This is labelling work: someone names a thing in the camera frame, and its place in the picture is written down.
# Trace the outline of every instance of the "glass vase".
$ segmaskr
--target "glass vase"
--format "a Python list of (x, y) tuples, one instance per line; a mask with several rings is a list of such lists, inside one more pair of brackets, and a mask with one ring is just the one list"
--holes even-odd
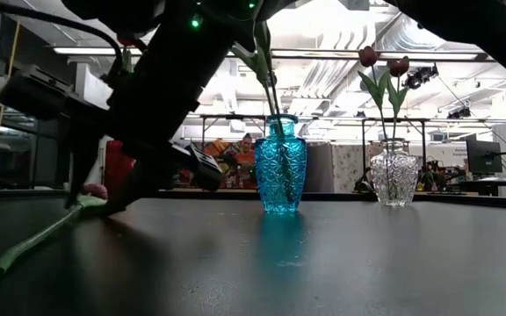
[(298, 118), (272, 115), (269, 136), (255, 143), (255, 170), (263, 208), (296, 212), (306, 179), (306, 141), (294, 135)]
[(408, 206), (413, 200), (419, 166), (417, 157), (403, 151), (404, 139), (381, 141), (381, 154), (371, 160), (378, 201), (388, 206)]

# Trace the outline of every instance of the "blue vase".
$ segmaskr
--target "blue vase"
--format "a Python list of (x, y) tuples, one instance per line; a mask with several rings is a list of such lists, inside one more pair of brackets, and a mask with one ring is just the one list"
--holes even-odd
[(255, 143), (261, 202), (267, 212), (297, 212), (306, 179), (306, 141), (294, 135), (298, 118), (293, 115), (272, 115), (267, 123), (270, 135)]

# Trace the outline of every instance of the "person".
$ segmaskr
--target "person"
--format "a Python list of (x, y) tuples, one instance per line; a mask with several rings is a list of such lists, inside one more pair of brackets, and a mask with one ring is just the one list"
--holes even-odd
[(239, 166), (240, 187), (244, 189), (255, 189), (257, 186), (251, 180), (250, 171), (255, 167), (255, 150), (252, 147), (253, 139), (248, 133), (243, 136), (241, 141), (241, 152), (235, 155)]

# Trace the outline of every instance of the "computer monitor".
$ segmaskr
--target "computer monitor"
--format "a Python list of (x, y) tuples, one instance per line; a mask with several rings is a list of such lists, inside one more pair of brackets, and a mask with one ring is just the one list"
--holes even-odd
[(475, 174), (494, 174), (502, 172), (501, 156), (491, 156), (500, 153), (501, 146), (497, 142), (466, 140), (467, 165), (469, 171)]

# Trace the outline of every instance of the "table surface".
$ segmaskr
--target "table surface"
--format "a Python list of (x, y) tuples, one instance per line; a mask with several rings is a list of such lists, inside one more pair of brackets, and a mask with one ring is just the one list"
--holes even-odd
[[(64, 210), (0, 202), (0, 254)], [(0, 280), (0, 315), (506, 315), (506, 210), (145, 199)]]

